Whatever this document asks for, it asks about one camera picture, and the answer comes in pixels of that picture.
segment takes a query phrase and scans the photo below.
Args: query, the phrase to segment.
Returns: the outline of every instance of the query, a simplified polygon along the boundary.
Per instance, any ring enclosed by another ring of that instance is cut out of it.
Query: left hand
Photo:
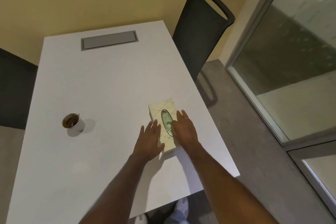
[[[161,125],[158,121],[150,121],[146,129],[141,126],[139,138],[135,144],[133,154],[141,160],[148,162],[155,158],[164,149],[165,144],[158,146],[158,139],[161,133]]]

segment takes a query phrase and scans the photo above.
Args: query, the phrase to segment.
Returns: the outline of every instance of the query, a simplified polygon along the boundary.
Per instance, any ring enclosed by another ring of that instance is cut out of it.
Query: gray chair
[[[224,31],[235,21],[222,1],[212,1],[227,19],[205,0],[187,0],[173,34],[173,41],[194,81]]]

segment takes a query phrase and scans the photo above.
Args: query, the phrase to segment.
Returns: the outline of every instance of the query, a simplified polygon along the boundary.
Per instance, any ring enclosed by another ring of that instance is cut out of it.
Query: forearm
[[[131,155],[80,224],[127,223],[145,164]]]
[[[219,223],[277,223],[263,205],[197,143],[187,150]]]

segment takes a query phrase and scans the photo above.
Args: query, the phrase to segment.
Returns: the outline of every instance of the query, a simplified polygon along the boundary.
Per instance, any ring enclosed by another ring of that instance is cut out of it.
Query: glass pane
[[[336,198],[336,155],[305,160],[330,194]]]
[[[289,140],[336,126],[336,0],[274,0],[233,67]]]

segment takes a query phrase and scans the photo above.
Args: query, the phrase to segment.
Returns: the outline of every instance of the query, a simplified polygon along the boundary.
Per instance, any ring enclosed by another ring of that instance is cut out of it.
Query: hand
[[[176,115],[177,121],[172,121],[171,130],[174,138],[188,153],[200,144],[197,138],[196,129],[184,110],[182,110],[182,114],[177,111]]]
[[[141,126],[139,138],[135,144],[133,154],[147,163],[155,158],[165,147],[162,143],[158,146],[158,140],[161,132],[161,125],[158,125],[158,121],[150,121],[144,130],[144,126]]]

